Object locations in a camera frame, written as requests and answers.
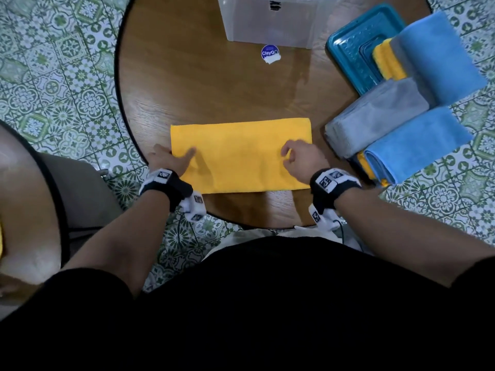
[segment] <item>blue microfiber towel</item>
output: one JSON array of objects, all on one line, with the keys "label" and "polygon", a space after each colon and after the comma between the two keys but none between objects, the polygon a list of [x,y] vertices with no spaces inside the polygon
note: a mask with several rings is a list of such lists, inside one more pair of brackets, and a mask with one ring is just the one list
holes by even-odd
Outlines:
[{"label": "blue microfiber towel", "polygon": [[401,183],[472,139],[449,108],[437,107],[372,143],[364,157],[379,180]]},{"label": "blue microfiber towel", "polygon": [[395,39],[434,93],[437,105],[449,106],[486,86],[444,12],[410,24]]}]

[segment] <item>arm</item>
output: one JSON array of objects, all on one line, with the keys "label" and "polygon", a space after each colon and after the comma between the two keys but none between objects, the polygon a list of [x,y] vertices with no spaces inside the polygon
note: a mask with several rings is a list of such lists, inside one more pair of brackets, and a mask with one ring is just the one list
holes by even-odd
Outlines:
[{"label": "arm", "polygon": [[[178,176],[184,174],[195,154],[191,149],[177,158],[159,144],[153,149],[147,156],[150,172],[165,168]],[[146,191],[129,210],[91,237],[63,269],[102,269],[119,277],[137,295],[156,260],[169,207],[166,194]]]},{"label": "arm", "polygon": [[[301,182],[309,184],[315,172],[330,168],[312,144],[288,141],[282,156],[289,149],[284,165]],[[377,256],[445,286],[474,263],[495,256],[495,249],[479,239],[384,202],[370,191],[351,188],[338,197],[335,207]]]}]

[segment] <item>forearm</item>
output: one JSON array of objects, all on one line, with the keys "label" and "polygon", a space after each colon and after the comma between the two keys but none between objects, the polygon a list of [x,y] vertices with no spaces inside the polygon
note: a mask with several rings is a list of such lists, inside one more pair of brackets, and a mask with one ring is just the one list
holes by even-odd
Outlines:
[{"label": "forearm", "polygon": [[164,193],[146,191],[129,210],[91,237],[64,269],[102,269],[138,294],[156,260],[169,207]]},{"label": "forearm", "polygon": [[445,286],[475,262],[495,256],[477,238],[365,190],[347,190],[335,206],[377,256]]}]

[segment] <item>yellow microfiber towel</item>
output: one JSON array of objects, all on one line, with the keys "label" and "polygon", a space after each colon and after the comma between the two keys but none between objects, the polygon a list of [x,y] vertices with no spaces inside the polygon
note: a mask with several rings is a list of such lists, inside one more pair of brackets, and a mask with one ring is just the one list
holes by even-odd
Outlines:
[{"label": "yellow microfiber towel", "polygon": [[375,60],[380,73],[383,75],[383,78],[386,80],[401,80],[407,78],[407,74],[393,53],[392,47],[390,47],[391,40],[392,39],[384,40],[383,43],[377,45],[375,49],[373,49],[373,59]]},{"label": "yellow microfiber towel", "polygon": [[[369,177],[370,180],[376,180],[376,176],[373,172],[373,169],[370,167],[368,161],[364,157],[364,150],[361,152],[357,153],[357,161],[359,161],[359,164],[361,165],[362,169],[364,170],[364,173],[366,173]],[[386,179],[382,179],[380,182],[381,187],[389,187],[390,183]]]},{"label": "yellow microfiber towel", "polygon": [[202,194],[309,188],[288,174],[280,150],[289,139],[312,143],[308,118],[171,126],[172,152],[196,147],[185,182]]}]

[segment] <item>round sticker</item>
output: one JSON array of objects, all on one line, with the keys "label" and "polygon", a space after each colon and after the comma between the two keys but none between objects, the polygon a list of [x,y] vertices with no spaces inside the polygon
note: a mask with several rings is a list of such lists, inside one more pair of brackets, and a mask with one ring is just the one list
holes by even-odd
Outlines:
[{"label": "round sticker", "polygon": [[280,52],[275,45],[265,45],[261,50],[261,58],[271,64],[277,60],[280,60]]}]

